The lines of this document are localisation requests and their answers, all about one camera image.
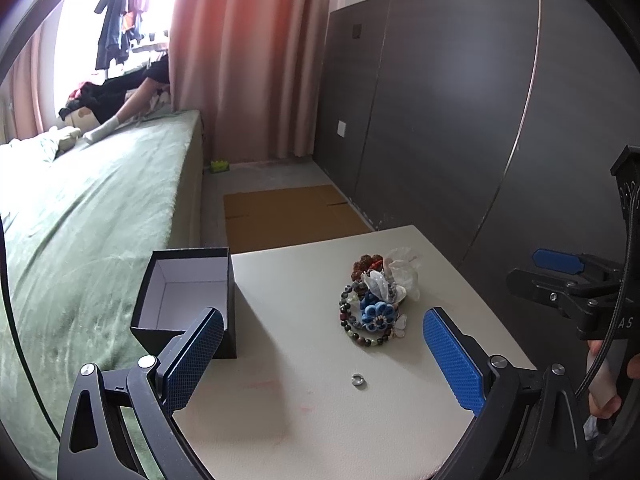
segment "light switch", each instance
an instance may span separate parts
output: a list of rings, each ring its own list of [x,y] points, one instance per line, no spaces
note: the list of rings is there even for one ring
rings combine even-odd
[[[343,123],[342,121],[338,121],[338,135],[344,137],[344,134],[347,129],[347,123]]]

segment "blue flower ornament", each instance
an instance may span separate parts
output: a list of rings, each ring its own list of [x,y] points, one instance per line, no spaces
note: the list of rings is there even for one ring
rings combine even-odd
[[[393,306],[379,301],[364,309],[361,322],[369,332],[378,332],[391,328],[395,320],[396,310]]]

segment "open box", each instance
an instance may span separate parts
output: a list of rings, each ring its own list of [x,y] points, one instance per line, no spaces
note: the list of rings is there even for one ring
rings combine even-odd
[[[154,251],[131,316],[131,332],[147,352],[157,356],[206,306],[219,310],[225,322],[213,358],[235,359],[234,272],[229,250]]]

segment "cardboard sheet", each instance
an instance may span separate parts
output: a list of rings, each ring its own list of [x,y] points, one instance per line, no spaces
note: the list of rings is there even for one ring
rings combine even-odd
[[[225,195],[232,254],[368,233],[369,227],[334,186]]]

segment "small metal nut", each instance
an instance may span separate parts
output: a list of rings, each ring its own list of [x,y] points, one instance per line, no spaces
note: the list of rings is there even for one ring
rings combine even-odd
[[[564,367],[561,364],[554,363],[551,365],[551,371],[556,375],[564,375]]]
[[[80,368],[80,374],[84,376],[91,375],[92,373],[94,373],[94,370],[95,366],[91,363],[87,363],[82,368]]]
[[[506,368],[509,364],[507,358],[502,357],[501,355],[493,355],[491,356],[491,359],[489,361],[491,363],[491,366],[493,366],[494,368]]]
[[[138,366],[140,368],[151,368],[154,364],[156,364],[156,358],[152,355],[143,355],[138,359]]]
[[[353,384],[353,386],[362,386],[364,384],[364,377],[360,374],[353,374],[351,376],[351,384]]]

